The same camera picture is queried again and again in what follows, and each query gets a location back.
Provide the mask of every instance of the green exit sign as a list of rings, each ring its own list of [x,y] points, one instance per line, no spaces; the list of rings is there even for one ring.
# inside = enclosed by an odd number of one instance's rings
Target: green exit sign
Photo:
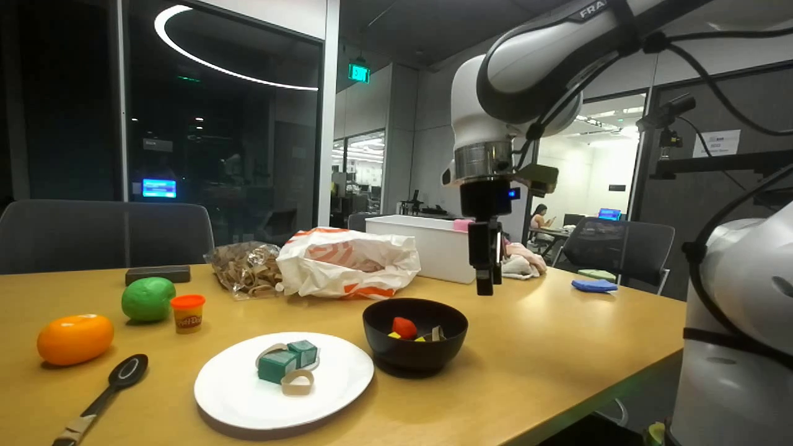
[[[369,82],[369,64],[364,61],[348,62],[347,64],[347,79],[355,85],[366,85]]]

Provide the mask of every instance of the desk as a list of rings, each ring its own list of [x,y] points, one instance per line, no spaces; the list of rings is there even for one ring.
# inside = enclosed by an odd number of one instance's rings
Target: desk
[[[684,305],[620,289],[581,296],[573,276],[507,280],[493,299],[473,286],[416,279],[400,296],[430,299],[467,315],[460,354],[430,379],[377,370],[343,411],[304,431],[255,436],[264,445],[538,445],[631,386],[642,372],[682,349]],[[264,333],[326,333],[358,344],[369,301],[248,299],[223,292],[206,266],[177,292],[208,299],[206,328],[176,336],[170,323],[132,328],[122,312],[124,270],[0,276],[0,431],[1,445],[47,446],[105,384],[109,370],[135,352],[148,378],[119,395],[83,446],[249,445],[212,429],[192,401],[198,370],[221,349]],[[113,321],[113,349],[45,370],[36,329],[60,315]]]

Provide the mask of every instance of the black spoon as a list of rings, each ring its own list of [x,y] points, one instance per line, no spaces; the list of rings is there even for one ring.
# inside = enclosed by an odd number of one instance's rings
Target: black spoon
[[[77,446],[78,440],[88,431],[88,427],[99,420],[99,415],[113,401],[122,390],[139,384],[145,374],[148,357],[132,354],[117,364],[105,378],[105,390],[86,406],[78,420],[67,425],[67,429],[51,441],[51,446]]]

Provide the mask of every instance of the white box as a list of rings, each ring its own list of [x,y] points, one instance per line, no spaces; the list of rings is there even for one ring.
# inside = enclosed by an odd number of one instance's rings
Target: white box
[[[425,279],[473,282],[476,274],[467,266],[467,233],[455,233],[454,220],[418,216],[379,216],[366,218],[366,233],[414,235]]]

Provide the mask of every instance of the circular ceiling light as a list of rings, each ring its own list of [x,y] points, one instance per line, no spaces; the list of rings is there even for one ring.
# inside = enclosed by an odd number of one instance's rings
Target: circular ceiling light
[[[221,67],[221,64],[206,62],[206,61],[196,58],[192,52],[177,47],[177,45],[167,37],[166,25],[167,25],[170,17],[184,15],[184,12],[190,12],[190,11],[192,11],[192,7],[187,7],[187,6],[172,6],[172,7],[160,11],[160,12],[153,17],[153,31],[156,31],[156,35],[159,35],[172,52],[192,61],[196,64],[202,64],[202,67],[208,67],[208,71],[212,71],[212,73],[223,73],[223,76],[234,78],[234,79],[243,79],[243,82],[264,85],[264,88],[275,88],[275,90],[316,92],[316,88],[281,85],[281,82],[269,82],[269,79],[248,78],[248,76],[224,71],[224,67]]]

